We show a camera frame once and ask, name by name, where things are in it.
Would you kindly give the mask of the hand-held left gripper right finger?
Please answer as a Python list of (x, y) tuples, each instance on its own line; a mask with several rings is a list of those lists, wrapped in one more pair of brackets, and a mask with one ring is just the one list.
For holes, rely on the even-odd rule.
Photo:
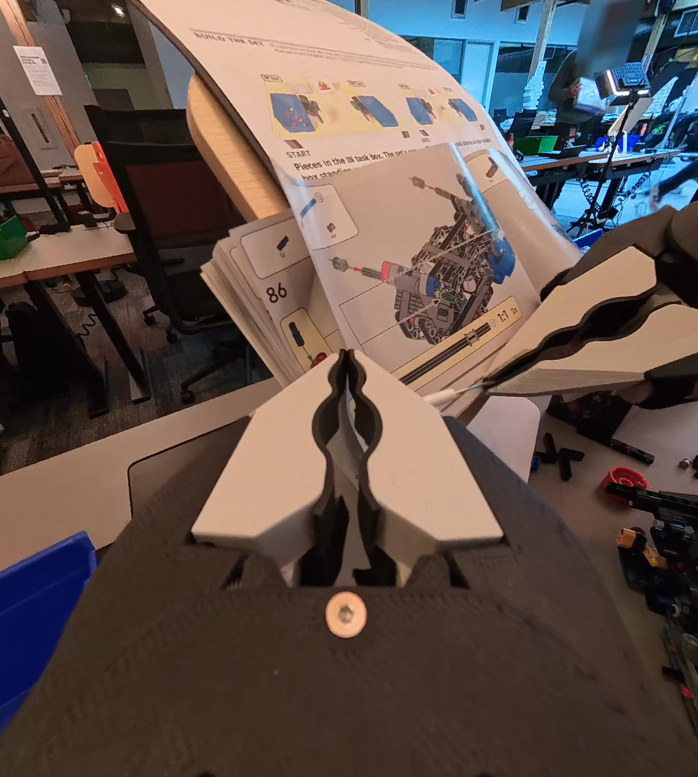
[(363, 454), (362, 586), (395, 586), (420, 558), (495, 545), (503, 530), (441, 413), (361, 352), (349, 352), (352, 427)]

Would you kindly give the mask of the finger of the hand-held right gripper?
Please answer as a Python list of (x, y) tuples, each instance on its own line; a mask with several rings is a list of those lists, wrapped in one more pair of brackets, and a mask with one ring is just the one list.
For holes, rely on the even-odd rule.
[(621, 338), (587, 340), (567, 356), (544, 353), (498, 378), (487, 392), (522, 397), (590, 393), (688, 376), (698, 376), (698, 309), (669, 304)]
[(584, 333), (590, 318), (607, 306), (640, 298), (655, 286), (655, 260), (634, 246), (622, 250), (557, 286), (497, 353), (490, 375), (523, 367), (557, 337)]

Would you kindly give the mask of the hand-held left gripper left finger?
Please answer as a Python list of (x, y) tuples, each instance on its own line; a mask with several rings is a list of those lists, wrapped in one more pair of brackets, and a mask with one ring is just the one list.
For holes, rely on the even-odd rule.
[(339, 430), (347, 353), (331, 355), (261, 405), (191, 533), (195, 542), (294, 564), (305, 586), (333, 586), (349, 513), (335, 494), (329, 442)]

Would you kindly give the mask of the brick-built toy truck chassis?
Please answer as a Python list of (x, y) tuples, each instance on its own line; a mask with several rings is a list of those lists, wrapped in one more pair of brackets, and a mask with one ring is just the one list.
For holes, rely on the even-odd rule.
[(626, 585), (663, 618), (667, 663), (698, 735), (698, 498), (656, 492), (628, 481), (607, 482), (607, 496), (651, 517), (648, 529), (619, 531), (616, 544)]

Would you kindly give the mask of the instruction booklet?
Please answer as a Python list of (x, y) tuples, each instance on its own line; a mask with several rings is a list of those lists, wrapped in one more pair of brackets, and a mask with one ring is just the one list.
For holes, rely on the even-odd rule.
[(331, 2), (136, 2), (290, 209), (202, 276), (282, 386), (342, 349), (421, 395), (486, 380), (579, 250), (486, 110)]

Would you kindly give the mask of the grey background desk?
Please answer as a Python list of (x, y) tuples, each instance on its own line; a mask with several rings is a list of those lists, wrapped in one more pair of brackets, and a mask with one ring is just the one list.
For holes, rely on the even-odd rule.
[(136, 259), (130, 239), (110, 227), (74, 226), (67, 232), (42, 236), (29, 242), (17, 257), (0, 261), (0, 290), (24, 288), (34, 305), (56, 330), (67, 348), (73, 364), (79, 368), (86, 386), (89, 415), (92, 418), (109, 412), (107, 369), (99, 369), (87, 354), (80, 338), (68, 325), (43, 286), (43, 281), (72, 275), (90, 303), (91, 311), (124, 364), (134, 404), (151, 399), (149, 374), (143, 352), (128, 342), (117, 320), (110, 312), (95, 270), (115, 269)]

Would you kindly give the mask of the white book stand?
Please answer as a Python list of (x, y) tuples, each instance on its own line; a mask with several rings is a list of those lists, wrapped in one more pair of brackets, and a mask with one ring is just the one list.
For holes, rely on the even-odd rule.
[(541, 411), (521, 397), (492, 397), (468, 430), (524, 482), (528, 482)]

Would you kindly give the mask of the long black beam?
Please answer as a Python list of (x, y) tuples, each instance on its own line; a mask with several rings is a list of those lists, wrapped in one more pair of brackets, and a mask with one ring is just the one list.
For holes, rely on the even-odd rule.
[(652, 465), (655, 461), (655, 456), (653, 454), (636, 448), (626, 442), (619, 441), (613, 437), (603, 441), (602, 444), (610, 450), (621, 453), (630, 459), (645, 465)]

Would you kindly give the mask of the black joined angle beams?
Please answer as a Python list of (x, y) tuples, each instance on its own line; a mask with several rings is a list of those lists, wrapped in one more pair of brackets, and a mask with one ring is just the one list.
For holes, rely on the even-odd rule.
[(559, 448), (550, 432), (542, 437), (543, 450), (535, 451), (530, 463), (530, 471), (536, 472), (543, 465), (556, 465), (561, 481), (568, 482), (573, 477), (573, 463), (581, 462), (585, 453), (571, 448)]

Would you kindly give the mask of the large red wheel rim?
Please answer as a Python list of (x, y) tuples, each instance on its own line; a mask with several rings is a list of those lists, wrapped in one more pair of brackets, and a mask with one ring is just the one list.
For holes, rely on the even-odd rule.
[(607, 495), (607, 498), (618, 503), (628, 505), (629, 501), (626, 497), (621, 497), (613, 493), (609, 493), (607, 488), (610, 484), (615, 483), (621, 486), (639, 488), (642, 490), (649, 490), (649, 483), (643, 475), (634, 469), (626, 467), (615, 467), (610, 469), (605, 475), (604, 479), (600, 483), (600, 489)]

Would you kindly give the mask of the light panel on tripod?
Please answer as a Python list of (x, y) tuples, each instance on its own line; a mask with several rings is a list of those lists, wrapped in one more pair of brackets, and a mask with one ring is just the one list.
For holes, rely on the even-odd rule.
[(596, 182), (596, 189), (589, 201), (588, 208), (570, 225), (572, 228), (577, 229), (578, 238), (588, 228), (596, 228), (597, 226), (598, 200), (600, 191), (607, 179), (607, 173), (611, 169), (618, 147), (622, 146), (622, 153), (627, 153), (626, 141), (622, 141), (622, 137), (626, 134), (629, 119), (634, 118), (637, 121), (638, 117), (643, 115), (651, 102), (649, 97), (651, 88), (646, 68), (647, 66), (643, 62), (629, 62), (618, 68), (598, 74), (595, 78), (597, 91), (601, 98), (626, 100), (626, 107), (619, 119), (611, 125), (611, 129), (608, 131), (607, 137), (612, 138), (609, 145), (609, 153), (603, 162)]

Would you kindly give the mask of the blue tagged storage bin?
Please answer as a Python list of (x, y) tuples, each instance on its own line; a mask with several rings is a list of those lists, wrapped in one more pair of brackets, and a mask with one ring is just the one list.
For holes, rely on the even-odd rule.
[(97, 556), (80, 531), (0, 571), (0, 733), (53, 655)]

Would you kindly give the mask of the dark mesh office chair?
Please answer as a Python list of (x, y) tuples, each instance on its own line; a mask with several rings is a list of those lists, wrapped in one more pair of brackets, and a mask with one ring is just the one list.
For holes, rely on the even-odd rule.
[(250, 347), (201, 276), (216, 244), (245, 223), (197, 149), (187, 112), (104, 110), (85, 106), (126, 211), (114, 226), (127, 235), (157, 309), (169, 319), (167, 340), (220, 332), (213, 360), (181, 384), (192, 386), (238, 360), (250, 380)]

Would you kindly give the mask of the orange chair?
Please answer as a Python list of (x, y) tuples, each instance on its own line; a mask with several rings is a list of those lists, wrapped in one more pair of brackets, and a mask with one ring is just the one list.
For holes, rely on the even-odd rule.
[(74, 160), (95, 203), (117, 213), (128, 212), (101, 143), (81, 144), (74, 150)]

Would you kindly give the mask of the white posted notice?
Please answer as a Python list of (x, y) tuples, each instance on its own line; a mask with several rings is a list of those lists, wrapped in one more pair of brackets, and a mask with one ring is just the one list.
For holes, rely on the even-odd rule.
[(61, 86), (42, 47), (14, 45), (14, 53), (37, 96), (63, 96)]

